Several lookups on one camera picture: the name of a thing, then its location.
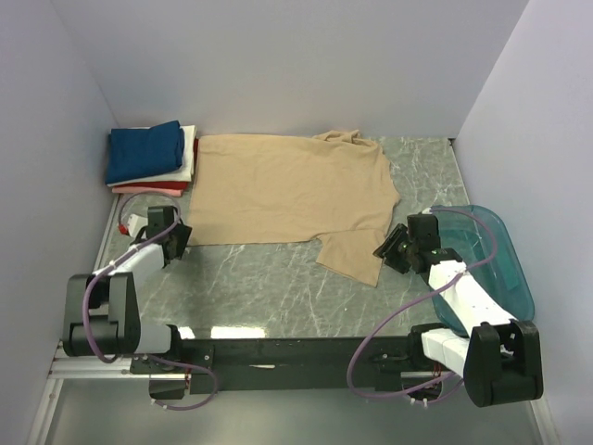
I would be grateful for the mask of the beige t shirt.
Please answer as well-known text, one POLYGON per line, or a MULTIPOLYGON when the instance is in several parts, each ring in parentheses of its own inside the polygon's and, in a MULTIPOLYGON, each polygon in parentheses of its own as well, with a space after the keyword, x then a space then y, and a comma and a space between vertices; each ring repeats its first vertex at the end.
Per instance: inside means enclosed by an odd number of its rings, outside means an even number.
POLYGON ((321 266, 377 286, 400 195, 382 147, 359 132, 200 138, 187 222, 193 246, 318 239, 321 266))

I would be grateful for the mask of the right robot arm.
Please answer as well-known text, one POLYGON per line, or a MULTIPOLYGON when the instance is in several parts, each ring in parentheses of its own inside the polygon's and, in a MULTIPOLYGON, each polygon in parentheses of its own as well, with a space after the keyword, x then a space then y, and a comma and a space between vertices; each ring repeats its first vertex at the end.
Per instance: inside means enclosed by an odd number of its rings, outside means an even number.
POLYGON ((495 232, 471 208, 432 207, 408 216, 374 252, 399 273, 420 275, 429 298, 441 300, 453 316, 421 328, 406 349, 410 365, 444 365, 462 378, 478 407, 538 400, 544 392, 540 335, 532 313, 521 308, 522 293, 512 290, 500 299, 474 275, 495 261, 498 248, 495 232), (468 218, 487 239, 487 255, 468 263, 446 246, 438 220, 444 213, 468 218))

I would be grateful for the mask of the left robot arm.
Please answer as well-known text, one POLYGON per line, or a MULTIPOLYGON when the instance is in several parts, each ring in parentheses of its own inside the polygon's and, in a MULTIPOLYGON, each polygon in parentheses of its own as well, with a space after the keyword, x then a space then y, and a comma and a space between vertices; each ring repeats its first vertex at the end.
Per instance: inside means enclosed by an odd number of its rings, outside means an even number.
POLYGON ((175 343, 177 329, 143 323, 137 290, 183 256, 191 232, 177 208, 151 207, 147 223, 124 254, 102 269, 73 275, 67 283, 61 336, 66 355, 114 362, 119 356, 152 354, 163 372, 179 370, 185 350, 175 343))

